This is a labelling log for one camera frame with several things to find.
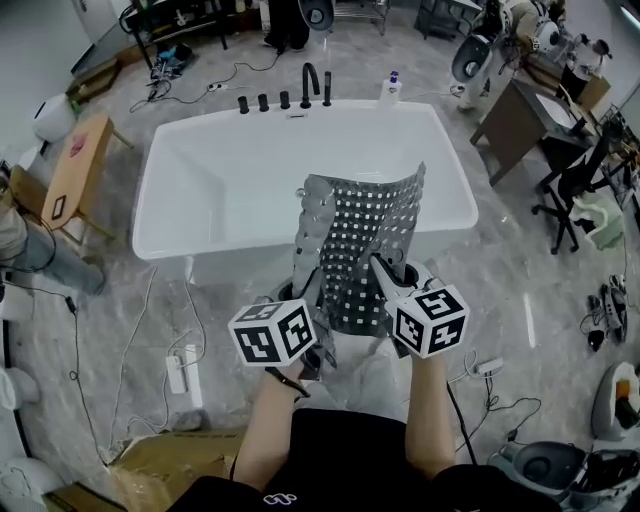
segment wrist strap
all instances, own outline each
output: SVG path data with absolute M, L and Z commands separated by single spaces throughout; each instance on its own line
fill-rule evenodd
M 282 374 L 282 372 L 277 368 L 274 368 L 273 366 L 269 366 L 265 368 L 265 370 L 267 371 L 267 373 L 270 373 L 271 375 L 273 375 L 279 382 L 281 382 L 285 386 L 295 389 L 298 393 L 300 393 L 305 398 L 309 398 L 311 396 L 309 392 L 306 389 L 304 389 L 300 384 L 298 384 L 295 381 L 292 381 L 289 377 L 285 377 Z

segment black chair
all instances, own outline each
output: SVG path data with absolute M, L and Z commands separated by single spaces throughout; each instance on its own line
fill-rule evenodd
M 605 124 L 602 128 L 602 137 L 596 144 L 593 152 L 590 156 L 583 156 L 582 160 L 573 167 L 567 168 L 561 175 L 558 182 L 558 193 L 550 187 L 545 186 L 543 188 L 544 194 L 549 194 L 557 209 L 549 208 L 544 204 L 537 204 L 531 208 L 531 213 L 537 215 L 538 212 L 544 212 L 547 215 L 551 215 L 558 219 L 560 228 L 558 230 L 558 237 L 556 239 L 555 247 L 551 248 L 551 254 L 558 254 L 558 249 L 562 243 L 562 237 L 564 232 L 567 231 L 571 240 L 573 240 L 573 247 L 571 252 L 576 252 L 580 246 L 578 245 L 578 239 L 576 233 L 571 225 L 569 219 L 569 212 L 573 208 L 573 198 L 579 196 L 583 192 L 593 192 L 598 188 L 605 186 L 606 180 L 600 180 L 598 183 L 592 184 L 593 176 L 598 171 L 600 164 L 607 157 L 609 153 L 609 142 L 611 140 L 611 129 L 608 124 Z M 578 222 L 578 225 L 584 225 L 583 222 Z

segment bath mat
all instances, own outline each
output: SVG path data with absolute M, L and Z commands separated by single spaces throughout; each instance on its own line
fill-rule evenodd
M 423 162 L 415 174 L 394 183 L 317 175 L 305 181 L 294 283 L 296 274 L 302 282 L 300 276 L 320 266 L 325 277 L 322 308 L 334 330 L 358 336 L 387 335 L 384 299 L 369 258 L 380 254 L 404 278 L 425 169 Z

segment faucet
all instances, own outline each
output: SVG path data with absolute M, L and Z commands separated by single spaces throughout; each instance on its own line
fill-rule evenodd
M 305 62 L 302 66 L 302 103 L 300 108 L 311 108 L 309 101 L 309 76 L 311 76 L 311 85 L 313 86 L 313 94 L 320 94 L 320 82 L 318 82 L 318 74 L 316 68 L 310 62 Z

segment white bathtub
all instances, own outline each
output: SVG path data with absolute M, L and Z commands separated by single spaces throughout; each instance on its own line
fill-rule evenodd
M 425 261 L 472 228 L 478 209 L 431 105 L 314 102 L 193 117 L 155 133 L 133 230 L 136 255 L 195 284 L 292 271 L 308 174 L 391 182 L 426 164 L 409 257 Z

